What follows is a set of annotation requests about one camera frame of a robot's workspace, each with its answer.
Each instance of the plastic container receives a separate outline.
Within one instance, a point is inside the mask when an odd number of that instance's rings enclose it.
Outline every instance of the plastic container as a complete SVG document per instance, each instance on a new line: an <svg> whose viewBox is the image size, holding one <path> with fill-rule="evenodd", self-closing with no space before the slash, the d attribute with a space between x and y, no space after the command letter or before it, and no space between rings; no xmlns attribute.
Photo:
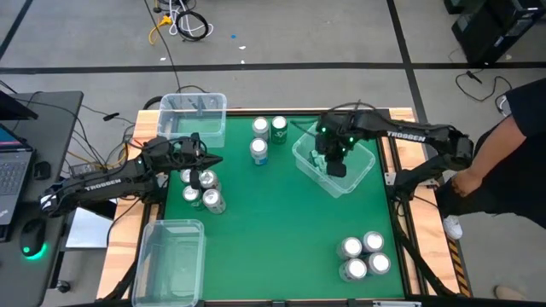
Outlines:
<svg viewBox="0 0 546 307"><path fill-rule="evenodd" d="M316 126L317 123L308 130L312 135L317 133ZM315 138L304 133L292 146L292 153L296 157L296 166L335 198L352 192L375 164L374 154L362 144L357 143L343 160L347 166L346 176L332 177L321 173L308 161L312 150L315 150Z"/></svg>
<svg viewBox="0 0 546 307"><path fill-rule="evenodd" d="M198 220L149 223L142 234L134 307L194 307L201 299L205 228Z"/></svg>
<svg viewBox="0 0 546 307"><path fill-rule="evenodd" d="M157 135L171 140L199 132L208 148L222 148L228 100L219 93L168 94L161 98Z"/></svg>

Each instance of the sneaker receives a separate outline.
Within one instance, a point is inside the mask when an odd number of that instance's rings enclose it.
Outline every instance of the sneaker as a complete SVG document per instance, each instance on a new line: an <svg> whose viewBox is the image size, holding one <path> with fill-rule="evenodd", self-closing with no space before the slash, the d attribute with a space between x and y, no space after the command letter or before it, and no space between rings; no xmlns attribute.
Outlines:
<svg viewBox="0 0 546 307"><path fill-rule="evenodd" d="M444 231L453 240L459 240L462 237L462 228L459 224L459 217L448 216L442 222Z"/></svg>
<svg viewBox="0 0 546 307"><path fill-rule="evenodd" d="M495 297L498 299L506 300L526 300L526 297L523 294L505 286L495 286L493 289Z"/></svg>

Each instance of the person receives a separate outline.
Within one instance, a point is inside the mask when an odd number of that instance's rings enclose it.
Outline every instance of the person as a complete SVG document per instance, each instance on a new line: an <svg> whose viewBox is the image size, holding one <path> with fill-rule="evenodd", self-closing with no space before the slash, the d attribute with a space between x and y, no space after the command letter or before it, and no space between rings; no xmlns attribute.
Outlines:
<svg viewBox="0 0 546 307"><path fill-rule="evenodd" d="M458 217L515 213L546 228L546 78L505 93L511 114L476 142L473 162L436 190L445 233L462 237ZM497 286L498 298L524 297Z"/></svg>

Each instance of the laptop screen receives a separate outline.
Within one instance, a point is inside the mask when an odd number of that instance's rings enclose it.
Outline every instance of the laptop screen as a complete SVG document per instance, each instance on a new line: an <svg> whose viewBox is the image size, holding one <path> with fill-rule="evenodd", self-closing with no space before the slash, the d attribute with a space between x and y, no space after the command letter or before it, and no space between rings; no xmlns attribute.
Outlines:
<svg viewBox="0 0 546 307"><path fill-rule="evenodd" d="M0 149L17 148L22 144L0 125Z"/></svg>

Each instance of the green led light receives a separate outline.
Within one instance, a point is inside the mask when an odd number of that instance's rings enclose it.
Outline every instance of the green led light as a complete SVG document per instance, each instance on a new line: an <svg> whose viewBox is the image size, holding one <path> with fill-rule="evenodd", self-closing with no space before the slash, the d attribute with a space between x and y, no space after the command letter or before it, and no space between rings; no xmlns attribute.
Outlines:
<svg viewBox="0 0 546 307"><path fill-rule="evenodd" d="M48 250L48 245L44 243L42 245L42 249L40 250L40 252L36 253L36 255L34 255L34 256L26 257L26 259L28 259L28 260L38 260L38 259L42 258L45 255L45 252L47 250Z"/></svg>

